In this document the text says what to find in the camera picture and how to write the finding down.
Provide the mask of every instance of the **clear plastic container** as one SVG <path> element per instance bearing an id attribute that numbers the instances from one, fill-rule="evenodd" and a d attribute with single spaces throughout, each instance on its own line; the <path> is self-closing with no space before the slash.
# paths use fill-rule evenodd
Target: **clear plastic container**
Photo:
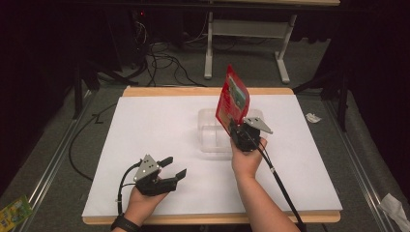
<path id="1" fill-rule="evenodd" d="M 215 108 L 205 108 L 198 112 L 200 150 L 204 153 L 230 153 L 229 135 L 215 116 L 216 112 Z M 259 109 L 250 109 L 247 117 L 259 117 L 263 120 Z M 267 133 L 262 131 L 260 136 L 266 138 Z"/>

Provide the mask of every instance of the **black cable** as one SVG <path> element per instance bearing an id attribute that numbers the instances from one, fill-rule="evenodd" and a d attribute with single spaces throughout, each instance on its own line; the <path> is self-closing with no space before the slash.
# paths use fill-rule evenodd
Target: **black cable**
<path id="1" fill-rule="evenodd" d="M 155 82 L 155 74 L 157 73 L 157 57 L 154 54 L 153 47 L 154 46 L 151 45 L 151 47 L 150 47 L 151 54 L 149 54 L 149 55 L 151 55 L 154 59 L 153 62 L 151 63 L 151 66 L 153 66 L 153 63 L 155 64 L 155 66 L 153 66 L 154 67 L 154 73 L 151 74 L 150 69 L 147 67 L 148 74 L 151 77 L 151 80 L 150 80 L 150 82 L 148 82 L 147 87 L 149 87 L 151 85 L 151 83 L 154 83 L 154 87 L 157 86 L 157 83 Z"/>
<path id="2" fill-rule="evenodd" d="M 189 46 L 192 48 L 202 48 L 207 46 L 207 42 L 204 42 L 204 39 L 207 39 L 208 37 L 204 36 L 202 38 L 196 39 L 195 41 L 190 41 L 190 42 L 185 42 L 185 46 Z"/>
<path id="3" fill-rule="evenodd" d="M 75 166 L 75 164 L 74 164 L 74 162 L 73 162 L 73 153 L 72 153 L 73 145 L 74 145 L 75 140 L 76 140 L 76 139 L 78 138 L 78 136 L 81 134 L 81 132 L 82 132 L 91 122 L 93 122 L 94 119 L 99 118 L 102 113 L 106 112 L 106 110 L 108 110 L 109 108 L 111 108 L 112 106 L 114 106 L 114 105 L 116 105 L 116 104 L 117 104 L 117 103 L 114 103 L 114 104 L 108 106 L 107 108 L 105 108 L 105 109 L 103 109 L 102 111 L 100 111 L 98 114 L 93 114 L 93 117 L 92 117 L 90 120 L 88 120 L 88 121 L 84 124 L 84 126 L 81 127 L 81 129 L 75 134 L 75 136 L 74 136 L 72 142 L 70 143 L 70 147 L 69 147 L 69 160 L 70 160 L 70 165 L 72 166 L 72 168 L 74 169 L 74 171 L 75 171 L 76 173 L 78 173 L 80 176 L 84 177 L 85 179 L 87 179 L 87 180 L 89 180 L 89 181 L 91 181 L 91 182 L 93 181 L 93 178 L 91 178 L 91 177 L 87 176 L 86 174 L 84 174 L 83 172 L 81 172 L 81 171 Z"/>
<path id="4" fill-rule="evenodd" d="M 238 44 L 250 44 L 250 45 L 261 45 L 261 44 L 267 43 L 267 42 L 272 40 L 272 38 L 262 38 L 262 39 L 260 39 L 259 42 L 251 42 L 251 41 L 244 41 L 244 40 L 241 40 L 241 39 L 249 39 L 249 37 L 235 38 L 235 40 L 237 41 Z"/>
<path id="5" fill-rule="evenodd" d="M 175 80 L 176 80 L 179 84 L 181 84 L 181 85 L 186 85 L 186 86 L 207 87 L 207 86 L 204 85 L 204 84 L 201 84 L 201 83 L 198 83 L 198 82 L 195 82 L 194 80 L 192 80 L 192 79 L 189 77 L 187 70 L 182 66 L 182 64 L 180 63 L 180 61 L 179 61 L 176 57 L 171 56 L 171 55 L 168 55 L 168 54 L 165 54 L 165 53 L 160 53 L 160 54 L 157 54 L 157 55 L 154 55 L 154 53 L 153 53 L 153 54 L 150 54 L 150 55 L 156 57 L 156 59 L 151 63 L 151 66 L 153 66 L 153 67 L 156 68 L 156 69 L 165 69 L 165 68 L 170 67 L 172 64 L 176 64 L 176 65 L 177 65 L 177 68 L 176 68 L 175 71 L 174 71 L 174 78 L 175 78 Z M 169 64 L 167 64 L 167 65 L 164 66 L 164 67 L 158 67 L 157 62 L 158 62 L 159 60 L 167 60 L 167 61 L 169 61 Z M 183 72 L 184 72 L 184 74 L 185 74 L 185 78 L 186 78 L 188 81 L 190 81 L 191 84 L 183 83 L 183 82 L 181 82 L 181 81 L 178 79 L 178 77 L 177 77 L 177 71 L 178 71 L 179 69 L 182 69 L 182 70 L 183 70 Z"/>
<path id="6" fill-rule="evenodd" d="M 322 227 L 323 227 L 323 230 L 324 230 L 325 232 L 329 232 L 328 227 L 326 227 L 326 225 L 325 225 L 324 223 L 322 223 Z"/>
<path id="7" fill-rule="evenodd" d="M 118 74 L 117 72 L 114 72 L 114 71 L 112 71 L 112 70 L 110 70 L 110 69 L 108 69 L 108 68 L 106 68 L 106 67 L 104 67 L 104 66 L 101 66 L 101 65 L 97 64 L 97 63 L 94 62 L 94 61 L 87 60 L 86 63 L 87 63 L 91 68 L 93 68 L 94 70 L 96 70 L 96 71 L 98 71 L 98 72 L 101 72 L 101 73 L 104 73 L 104 74 L 108 75 L 109 77 L 112 77 L 113 79 L 119 81 L 120 83 L 128 84 L 128 85 L 138 85 L 138 82 L 137 82 L 137 81 L 131 81 L 131 80 L 129 80 L 129 79 L 123 77 L 122 75 Z"/>
<path id="8" fill-rule="evenodd" d="M 223 36 L 219 36 L 219 39 L 221 40 L 221 39 L 227 39 L 226 37 L 223 37 Z M 215 46 L 215 43 L 213 43 L 213 45 L 212 45 L 212 49 L 214 49 L 214 50 L 218 50 L 218 51 L 227 51 L 227 50 L 230 50 L 230 49 L 232 49 L 235 45 L 236 45 L 236 43 L 237 43 L 237 41 L 236 40 L 228 40 L 230 43 L 232 43 L 228 48 L 217 48 L 216 46 Z"/>
<path id="9" fill-rule="evenodd" d="M 135 186 L 135 183 L 129 183 L 129 184 L 123 185 L 123 187 L 127 187 L 127 186 Z"/>
<path id="10" fill-rule="evenodd" d="M 133 72 L 133 73 L 131 73 L 130 75 L 127 75 L 127 76 L 122 76 L 122 75 L 119 75 L 119 74 L 118 74 L 118 76 L 122 76 L 122 78 L 127 79 L 127 80 L 130 80 L 130 79 L 132 79 L 132 78 L 134 78 L 134 77 L 136 77 L 136 76 L 138 76 L 138 75 L 144 73 L 144 71 L 145 71 L 146 69 L 148 69 L 148 63 L 147 63 L 147 60 L 144 59 L 143 62 L 141 63 L 141 65 L 139 66 L 139 69 L 138 69 L 137 71 L 135 71 L 135 72 Z M 117 78 L 105 78 L 104 76 L 101 76 L 100 74 L 98 74 L 97 77 L 98 77 L 98 79 L 103 80 L 103 81 L 106 81 L 106 82 L 116 82 L 116 81 L 119 81 L 119 82 L 121 82 L 121 83 L 124 83 L 124 81 L 120 80 L 119 77 L 117 77 Z M 128 83 L 128 84 L 134 83 L 133 85 L 137 84 L 137 82 L 126 82 L 126 83 Z"/>
<path id="11" fill-rule="evenodd" d="M 126 180 L 126 177 L 127 177 L 127 175 L 134 169 L 134 168 L 136 168 L 136 167 L 139 167 L 139 165 L 141 165 L 141 163 L 142 163 L 142 159 L 138 162 L 138 163 L 136 163 L 136 164 L 134 164 L 133 166 L 131 166 L 127 171 L 126 171 L 126 173 L 124 173 L 124 176 L 123 176 L 123 178 L 121 179 L 121 183 L 120 183 L 120 187 L 118 188 L 118 195 L 117 195 L 117 209 L 118 209 L 118 215 L 122 215 L 123 214 L 123 195 L 122 195 L 122 189 L 123 189 L 123 187 L 124 186 L 127 186 L 127 185 L 124 185 L 124 181 Z"/>
<path id="12" fill-rule="evenodd" d="M 275 170 L 274 166 L 271 163 L 271 159 L 269 158 L 268 155 L 268 151 L 266 151 L 265 147 L 262 145 L 264 151 L 262 151 L 262 149 L 259 148 L 258 144 L 255 143 L 255 141 L 253 141 L 253 139 L 251 139 L 250 134 L 245 131 L 245 134 L 248 136 L 248 138 L 250 139 L 250 141 L 252 141 L 253 145 L 255 145 L 256 149 L 259 151 L 260 155 L 263 157 L 263 159 L 266 161 L 266 163 L 269 166 L 269 169 L 271 169 L 271 172 L 274 174 L 275 180 L 278 183 L 278 186 L 287 202 L 287 204 L 289 205 L 290 209 L 292 210 L 293 214 L 296 217 L 296 220 L 298 221 L 298 228 L 302 231 L 305 232 L 307 231 L 306 229 L 306 225 L 303 223 L 301 216 L 299 215 L 298 211 L 296 210 L 295 206 L 293 205 L 292 200 L 290 199 L 289 194 L 287 193 L 286 188 L 283 185 L 283 182 L 281 181 L 277 171 Z"/>
<path id="13" fill-rule="evenodd" d="M 204 31 L 205 31 L 205 29 L 206 29 L 206 25 L 207 25 L 207 23 L 208 23 L 208 14 L 209 14 L 209 13 L 206 13 L 206 14 L 205 14 L 204 24 L 203 24 L 202 29 L 201 29 L 201 31 L 199 32 L 198 36 L 197 36 L 195 39 L 193 39 L 193 40 L 185 41 L 185 42 L 184 42 L 185 45 L 190 46 L 190 47 L 203 47 L 203 46 L 204 46 L 204 44 L 203 44 L 202 46 L 192 46 L 192 45 L 190 45 L 190 43 L 195 43 L 195 42 L 201 41 L 201 40 L 203 40 L 203 39 L 205 39 L 205 38 L 208 38 L 207 35 L 206 35 L 206 36 L 202 36 L 202 34 L 204 33 Z"/>
<path id="14" fill-rule="evenodd" d="M 159 50 L 154 51 L 154 46 L 155 46 L 155 45 L 165 45 L 165 47 L 162 48 L 162 49 L 159 49 Z M 153 43 L 153 44 L 152 44 L 152 50 L 151 50 L 151 52 L 152 52 L 152 53 L 160 53 L 160 52 L 165 52 L 165 51 L 167 51 L 168 49 L 169 49 L 169 43 Z"/>

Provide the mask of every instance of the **watch strap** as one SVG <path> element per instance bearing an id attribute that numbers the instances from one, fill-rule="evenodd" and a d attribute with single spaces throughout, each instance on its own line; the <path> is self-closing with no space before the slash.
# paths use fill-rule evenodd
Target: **watch strap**
<path id="1" fill-rule="evenodd" d="M 119 215 L 114 222 L 111 224 L 111 230 L 119 227 L 127 232 L 139 232 L 141 228 L 134 224 L 132 221 L 126 219 L 124 214 Z"/>

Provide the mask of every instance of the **red package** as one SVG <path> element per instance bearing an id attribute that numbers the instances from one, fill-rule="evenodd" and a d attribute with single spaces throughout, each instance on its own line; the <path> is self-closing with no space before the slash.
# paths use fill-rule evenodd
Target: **red package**
<path id="1" fill-rule="evenodd" d="M 236 125 L 241 125 L 244 117 L 247 116 L 248 110 L 248 89 L 229 65 L 225 83 L 220 92 L 216 117 L 230 135 L 229 124 L 231 121 L 233 120 Z"/>

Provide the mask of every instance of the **hand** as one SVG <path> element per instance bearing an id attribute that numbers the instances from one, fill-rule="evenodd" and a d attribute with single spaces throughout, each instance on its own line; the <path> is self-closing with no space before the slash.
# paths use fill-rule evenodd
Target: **hand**
<path id="1" fill-rule="evenodd" d="M 132 188 L 130 202 L 124 217 L 141 226 L 168 194 L 169 192 L 156 196 L 146 196 L 141 194 L 137 188 Z"/>
<path id="2" fill-rule="evenodd" d="M 236 179 L 243 177 L 255 178 L 256 170 L 262 161 L 262 155 L 257 149 L 244 153 L 236 147 L 232 139 L 230 141 L 232 147 L 232 169 Z M 263 151 L 268 141 L 260 138 L 260 143 L 259 148 Z"/>

